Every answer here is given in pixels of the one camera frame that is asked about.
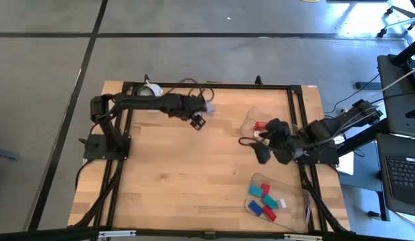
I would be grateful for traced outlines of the black laptop keyboard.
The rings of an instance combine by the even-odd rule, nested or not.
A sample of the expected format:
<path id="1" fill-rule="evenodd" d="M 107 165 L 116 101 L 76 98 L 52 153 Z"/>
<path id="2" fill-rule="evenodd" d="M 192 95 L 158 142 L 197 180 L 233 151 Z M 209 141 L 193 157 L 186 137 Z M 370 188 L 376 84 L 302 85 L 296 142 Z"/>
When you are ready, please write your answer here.
<path id="1" fill-rule="evenodd" d="M 384 162 L 392 196 L 415 205 L 415 158 L 386 156 Z"/>

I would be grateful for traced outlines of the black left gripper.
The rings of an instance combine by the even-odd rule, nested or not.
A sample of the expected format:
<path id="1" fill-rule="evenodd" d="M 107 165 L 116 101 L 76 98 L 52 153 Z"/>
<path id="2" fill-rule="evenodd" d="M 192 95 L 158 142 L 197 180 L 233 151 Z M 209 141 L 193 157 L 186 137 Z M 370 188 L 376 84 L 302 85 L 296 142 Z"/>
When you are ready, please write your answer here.
<path id="1" fill-rule="evenodd" d="M 168 117 L 189 120 L 195 112 L 207 112 L 209 102 L 204 97 L 194 95 L 170 94 L 173 98 L 173 105 L 167 111 Z"/>

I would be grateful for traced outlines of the white paper sheet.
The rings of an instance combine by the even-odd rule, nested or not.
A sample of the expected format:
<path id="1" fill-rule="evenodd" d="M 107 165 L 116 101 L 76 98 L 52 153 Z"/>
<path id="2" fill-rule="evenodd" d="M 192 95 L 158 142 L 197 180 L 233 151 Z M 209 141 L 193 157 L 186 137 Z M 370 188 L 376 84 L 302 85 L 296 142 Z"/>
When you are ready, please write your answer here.
<path id="1" fill-rule="evenodd" d="M 338 172 L 353 175 L 354 173 L 354 152 L 349 152 L 339 158 L 339 164 L 336 167 Z"/>

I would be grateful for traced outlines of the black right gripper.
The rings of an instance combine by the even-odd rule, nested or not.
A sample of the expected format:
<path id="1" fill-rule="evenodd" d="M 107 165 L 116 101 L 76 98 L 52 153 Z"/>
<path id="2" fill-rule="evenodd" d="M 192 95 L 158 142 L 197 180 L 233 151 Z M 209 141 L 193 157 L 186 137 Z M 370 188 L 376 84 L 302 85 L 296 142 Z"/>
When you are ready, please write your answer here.
<path id="1" fill-rule="evenodd" d="M 270 158 L 270 151 L 273 151 L 276 160 L 284 165 L 294 160 L 297 137 L 291 134 L 289 124 L 278 118 L 268 121 L 265 131 L 260 134 L 261 143 L 252 143 L 256 158 L 259 164 L 266 164 Z"/>

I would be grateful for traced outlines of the grey side desk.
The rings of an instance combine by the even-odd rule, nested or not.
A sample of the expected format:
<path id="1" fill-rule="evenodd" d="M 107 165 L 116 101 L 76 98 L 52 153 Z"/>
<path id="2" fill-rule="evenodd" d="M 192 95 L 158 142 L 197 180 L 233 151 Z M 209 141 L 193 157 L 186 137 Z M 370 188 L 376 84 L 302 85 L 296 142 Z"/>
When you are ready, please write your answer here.
<path id="1" fill-rule="evenodd" d="M 415 158 L 415 89 L 405 76 L 405 67 L 393 65 L 392 59 L 393 55 L 377 58 L 386 110 L 386 131 L 376 135 L 378 155 L 386 206 L 389 210 L 415 216 L 415 205 L 392 196 L 384 162 L 386 156 Z"/>

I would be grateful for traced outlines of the black aluminium table frame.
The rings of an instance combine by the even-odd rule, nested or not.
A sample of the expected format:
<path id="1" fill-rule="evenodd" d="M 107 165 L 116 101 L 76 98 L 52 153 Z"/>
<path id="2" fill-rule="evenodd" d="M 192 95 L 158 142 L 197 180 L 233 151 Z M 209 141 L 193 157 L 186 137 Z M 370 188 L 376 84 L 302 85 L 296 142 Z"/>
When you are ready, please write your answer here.
<path id="1" fill-rule="evenodd" d="M 177 118 L 151 110 L 126 110 L 121 130 L 131 136 L 124 161 L 93 161 L 85 167 L 70 212 L 75 224 L 94 204 L 101 184 L 121 176 L 96 222 L 133 230 L 294 232 L 250 215 L 244 208 L 252 176 L 301 187 L 297 164 L 270 159 L 259 164 L 250 147 L 238 143 L 250 108 L 301 127 L 323 117 L 316 86 L 210 84 L 206 97 L 215 112 L 197 131 Z"/>

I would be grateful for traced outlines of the grey floor object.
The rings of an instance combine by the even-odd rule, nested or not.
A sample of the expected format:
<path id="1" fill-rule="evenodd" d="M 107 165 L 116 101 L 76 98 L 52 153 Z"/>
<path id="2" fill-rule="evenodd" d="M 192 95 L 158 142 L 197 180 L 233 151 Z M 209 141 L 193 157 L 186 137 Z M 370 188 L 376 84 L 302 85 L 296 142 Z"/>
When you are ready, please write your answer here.
<path id="1" fill-rule="evenodd" d="M 0 158 L 6 158 L 13 161 L 17 161 L 19 159 L 19 155 L 17 153 L 13 153 L 11 151 L 7 151 L 5 149 L 0 148 Z"/>

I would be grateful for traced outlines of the clear plastic bin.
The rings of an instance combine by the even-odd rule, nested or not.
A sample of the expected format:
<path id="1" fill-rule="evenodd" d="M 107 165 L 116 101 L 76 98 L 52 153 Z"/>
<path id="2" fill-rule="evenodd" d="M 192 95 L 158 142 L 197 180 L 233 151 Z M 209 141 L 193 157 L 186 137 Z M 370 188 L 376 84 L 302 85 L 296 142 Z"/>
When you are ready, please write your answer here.
<path id="1" fill-rule="evenodd" d="M 247 112 L 246 118 L 240 127 L 240 138 L 238 139 L 239 144 L 244 146 L 250 146 L 252 143 L 261 143 L 262 137 L 254 137 L 254 124 L 256 121 L 268 122 L 274 119 L 273 116 L 262 112 L 259 108 L 252 107 Z"/>
<path id="2" fill-rule="evenodd" d="M 278 206 L 276 209 L 273 209 L 273 212 L 276 214 L 276 219 L 274 222 L 271 222 L 264 214 L 256 216 L 249 209 L 248 204 L 254 200 L 261 208 L 266 205 L 262 202 L 261 197 L 250 195 L 247 189 L 244 202 L 245 210 L 250 215 L 260 218 L 269 224 L 281 226 L 294 232 L 306 232 L 308 230 L 309 220 L 306 220 L 305 218 L 305 206 L 307 204 L 311 205 L 311 196 L 309 192 L 299 187 L 293 187 L 291 185 L 276 181 L 261 173 L 256 173 L 252 176 L 248 188 L 251 185 L 261 187 L 263 183 L 270 185 L 269 195 L 277 203 L 279 199 L 285 200 L 286 208 L 280 208 L 280 206 Z"/>

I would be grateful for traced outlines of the black crossbar with silver brackets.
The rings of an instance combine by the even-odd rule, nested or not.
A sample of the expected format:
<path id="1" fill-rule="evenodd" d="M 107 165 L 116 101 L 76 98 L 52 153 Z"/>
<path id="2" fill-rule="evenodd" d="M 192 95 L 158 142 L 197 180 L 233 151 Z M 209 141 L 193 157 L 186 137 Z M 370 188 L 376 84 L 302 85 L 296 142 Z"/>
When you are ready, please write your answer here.
<path id="1" fill-rule="evenodd" d="M 220 238 L 250 238 L 291 241 L 408 241 L 396 238 L 364 236 L 352 232 L 313 231 L 306 234 L 285 232 L 229 232 L 185 230 L 123 230 L 98 227 L 67 227 L 53 230 L 35 230 L 0 234 L 0 241 L 83 241 L 136 236 L 170 236 L 218 240 Z"/>

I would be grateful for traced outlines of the office swivel chair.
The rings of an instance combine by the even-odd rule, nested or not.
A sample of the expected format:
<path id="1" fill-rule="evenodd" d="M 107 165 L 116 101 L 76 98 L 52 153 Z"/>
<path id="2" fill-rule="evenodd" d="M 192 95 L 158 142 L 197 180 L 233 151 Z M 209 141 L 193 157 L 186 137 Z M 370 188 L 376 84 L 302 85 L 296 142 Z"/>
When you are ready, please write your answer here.
<path id="1" fill-rule="evenodd" d="M 415 0 L 409 0 L 415 10 Z M 389 28 L 393 28 L 393 27 L 398 27 L 398 26 L 403 26 L 403 25 L 408 25 L 408 27 L 406 28 L 408 31 L 412 30 L 415 27 L 415 13 L 402 9 L 400 7 L 397 7 L 395 5 L 391 5 L 386 12 L 384 13 L 384 16 L 387 17 L 389 15 L 391 15 L 394 11 L 399 12 L 403 15 L 405 15 L 406 17 L 408 17 L 408 19 L 403 20 L 403 21 L 399 21 L 399 22 L 395 22 L 389 25 L 385 25 L 382 29 L 380 29 L 380 31 L 377 33 L 378 37 L 383 37 L 384 35 L 387 34 L 388 29 Z"/>

